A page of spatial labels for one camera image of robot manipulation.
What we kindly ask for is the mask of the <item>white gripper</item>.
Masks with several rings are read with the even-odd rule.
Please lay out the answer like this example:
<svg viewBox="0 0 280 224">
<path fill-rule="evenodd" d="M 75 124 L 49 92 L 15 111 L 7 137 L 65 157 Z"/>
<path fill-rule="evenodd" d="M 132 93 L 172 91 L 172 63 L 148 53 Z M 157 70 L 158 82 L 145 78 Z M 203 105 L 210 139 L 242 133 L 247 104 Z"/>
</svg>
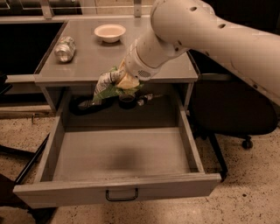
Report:
<svg viewBox="0 0 280 224">
<path fill-rule="evenodd" d="M 140 84 L 139 80 L 148 81 L 159 71 L 159 68 L 152 68 L 142 62 L 137 53 L 137 41 L 135 40 L 127 49 L 126 55 L 118 67 L 121 78 L 116 86 L 121 89 L 135 88 Z"/>
</svg>

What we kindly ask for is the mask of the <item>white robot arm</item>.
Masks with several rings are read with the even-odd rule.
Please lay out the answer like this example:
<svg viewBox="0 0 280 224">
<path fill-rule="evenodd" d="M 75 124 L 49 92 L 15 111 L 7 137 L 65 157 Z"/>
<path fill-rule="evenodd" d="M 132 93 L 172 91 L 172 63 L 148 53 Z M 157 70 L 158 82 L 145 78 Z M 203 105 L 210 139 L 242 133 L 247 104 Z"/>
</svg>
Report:
<svg viewBox="0 0 280 224">
<path fill-rule="evenodd" d="M 280 36 L 223 20 L 201 0 L 156 0 L 147 31 L 127 49 L 121 68 L 147 81 L 190 49 L 280 105 Z"/>
</svg>

